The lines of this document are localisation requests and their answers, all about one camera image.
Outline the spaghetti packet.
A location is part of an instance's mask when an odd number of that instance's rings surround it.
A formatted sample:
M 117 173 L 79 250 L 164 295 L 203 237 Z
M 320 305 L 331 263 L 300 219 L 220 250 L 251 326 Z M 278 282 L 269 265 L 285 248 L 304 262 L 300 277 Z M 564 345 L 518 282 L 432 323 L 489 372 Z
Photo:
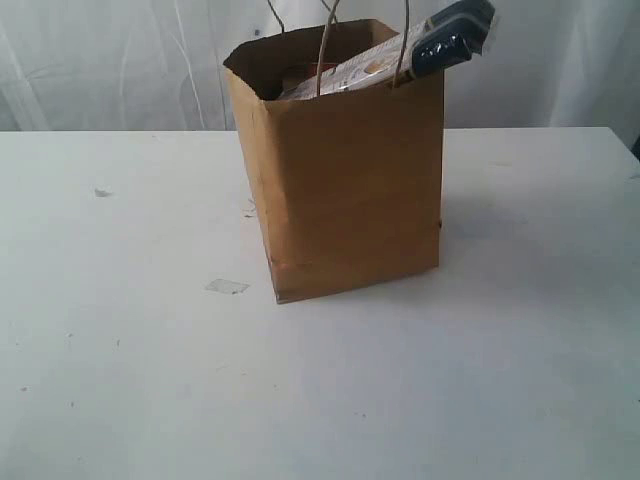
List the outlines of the spaghetti packet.
M 384 83 L 397 86 L 466 63 L 483 53 L 495 12 L 489 1 L 456 1 L 405 33 L 284 91 L 280 98 L 309 100 Z

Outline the brown paper bag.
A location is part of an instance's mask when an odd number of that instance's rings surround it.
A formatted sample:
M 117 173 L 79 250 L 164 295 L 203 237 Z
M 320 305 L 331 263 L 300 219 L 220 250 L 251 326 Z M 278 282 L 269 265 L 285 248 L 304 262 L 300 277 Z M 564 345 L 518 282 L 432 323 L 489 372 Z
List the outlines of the brown paper bag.
M 225 59 L 234 119 L 278 303 L 437 266 L 444 77 L 280 99 L 292 68 L 393 38 L 375 19 L 248 41 Z

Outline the clear tape patch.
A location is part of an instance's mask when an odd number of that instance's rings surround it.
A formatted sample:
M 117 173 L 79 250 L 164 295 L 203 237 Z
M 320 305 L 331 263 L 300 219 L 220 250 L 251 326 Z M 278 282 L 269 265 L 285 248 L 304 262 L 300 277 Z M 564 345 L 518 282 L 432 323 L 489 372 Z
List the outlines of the clear tape patch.
M 250 285 L 246 283 L 218 278 L 209 282 L 205 286 L 205 290 L 225 295 L 237 295 L 244 293 L 249 287 Z

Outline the small white paper scrap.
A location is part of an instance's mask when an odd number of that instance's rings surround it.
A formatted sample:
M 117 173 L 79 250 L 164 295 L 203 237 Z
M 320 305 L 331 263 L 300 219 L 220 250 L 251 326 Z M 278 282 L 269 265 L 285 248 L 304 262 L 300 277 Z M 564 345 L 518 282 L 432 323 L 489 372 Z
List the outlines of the small white paper scrap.
M 106 191 L 106 190 L 101 190 L 101 189 L 95 189 L 94 190 L 94 194 L 98 198 L 108 198 L 108 197 L 113 195 L 112 192 Z

